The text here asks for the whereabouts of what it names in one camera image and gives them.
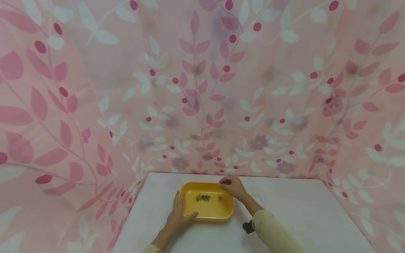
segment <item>pink fabric backdrop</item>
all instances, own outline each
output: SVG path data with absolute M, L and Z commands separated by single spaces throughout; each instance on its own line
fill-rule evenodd
M 149 171 L 319 178 L 404 252 L 404 12 L 0 0 L 0 252 L 109 252 Z

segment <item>plastic tray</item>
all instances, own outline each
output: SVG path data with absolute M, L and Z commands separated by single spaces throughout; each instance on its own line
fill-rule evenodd
M 233 198 L 220 188 L 219 183 L 188 182 L 180 189 L 180 196 L 183 193 L 186 193 L 183 213 L 186 216 L 198 211 L 196 221 L 224 222 L 233 214 Z M 210 196 L 209 201 L 197 201 L 199 194 Z

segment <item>sleeve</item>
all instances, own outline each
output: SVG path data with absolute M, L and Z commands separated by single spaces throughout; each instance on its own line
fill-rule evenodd
M 304 253 L 298 241 L 270 212 L 256 212 L 252 225 L 271 253 Z
M 142 253 L 162 253 L 155 245 L 149 244 Z

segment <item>black object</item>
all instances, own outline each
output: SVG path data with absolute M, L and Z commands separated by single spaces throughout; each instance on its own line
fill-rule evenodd
M 253 232 L 254 232 L 252 220 L 250 220 L 249 222 L 245 222 L 242 227 L 243 227 L 243 230 L 244 230 L 247 234 L 250 234 L 250 233 L 253 233 Z

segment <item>right hand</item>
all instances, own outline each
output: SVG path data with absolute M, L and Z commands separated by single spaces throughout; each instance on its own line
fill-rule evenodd
M 220 187 L 239 201 L 248 195 L 243 187 L 242 181 L 237 176 L 226 176 L 222 178 L 220 180 Z

